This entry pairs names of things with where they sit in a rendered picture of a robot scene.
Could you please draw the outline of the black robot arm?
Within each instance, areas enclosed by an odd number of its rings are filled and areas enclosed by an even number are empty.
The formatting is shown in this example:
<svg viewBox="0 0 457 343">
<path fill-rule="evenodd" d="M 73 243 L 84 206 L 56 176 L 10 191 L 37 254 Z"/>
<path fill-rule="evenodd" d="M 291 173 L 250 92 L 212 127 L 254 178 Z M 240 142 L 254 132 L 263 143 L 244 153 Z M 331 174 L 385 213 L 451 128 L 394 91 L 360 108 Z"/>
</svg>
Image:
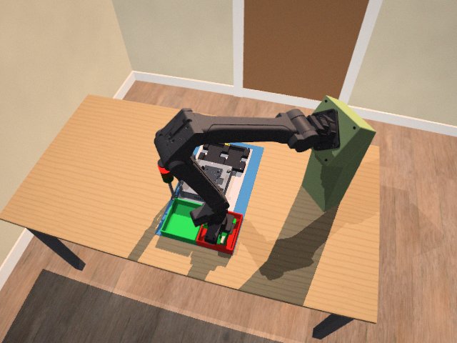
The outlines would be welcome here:
<svg viewBox="0 0 457 343">
<path fill-rule="evenodd" d="M 226 214 L 230 205 L 221 187 L 192 157 L 196 147 L 216 143 L 272 141 L 287 144 L 290 149 L 300 153 L 311 147 L 321 151 L 336 149 L 341 145 L 336 109 L 308 116 L 300 109 L 292 109 L 279 113 L 276 118 L 260 118 L 209 116 L 182 108 L 155 136 L 154 144 L 164 169 L 179 181 L 187 183 L 205 201 L 203 206 L 191 210 L 190 214 L 195 227 L 208 223 L 204 241 L 211 245 L 216 245 L 220 231 L 226 229 Z M 212 217 L 225 219 L 216 221 Z"/>
</svg>

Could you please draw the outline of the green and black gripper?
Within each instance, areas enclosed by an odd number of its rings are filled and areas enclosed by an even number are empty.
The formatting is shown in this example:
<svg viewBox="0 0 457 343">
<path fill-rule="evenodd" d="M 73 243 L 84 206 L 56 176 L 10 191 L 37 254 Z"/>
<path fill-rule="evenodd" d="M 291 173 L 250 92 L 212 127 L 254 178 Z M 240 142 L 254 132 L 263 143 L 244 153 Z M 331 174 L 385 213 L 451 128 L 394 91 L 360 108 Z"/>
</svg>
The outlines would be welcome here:
<svg viewBox="0 0 457 343">
<path fill-rule="evenodd" d="M 224 232 L 224 233 L 232 235 L 233 229 L 235 227 L 236 219 L 234 219 L 234 215 L 226 214 L 226 216 L 227 216 L 227 221 L 228 221 L 228 223 L 226 225 L 226 229 L 225 230 L 221 230 L 220 232 Z M 214 218 L 212 217 L 212 219 L 214 219 Z M 223 219 L 225 219 L 225 217 Z M 220 220 L 214 219 L 214 220 L 221 221 L 223 219 L 220 219 Z M 204 225 L 203 225 L 203 228 L 207 229 L 208 228 L 208 223 L 206 223 Z"/>
</svg>

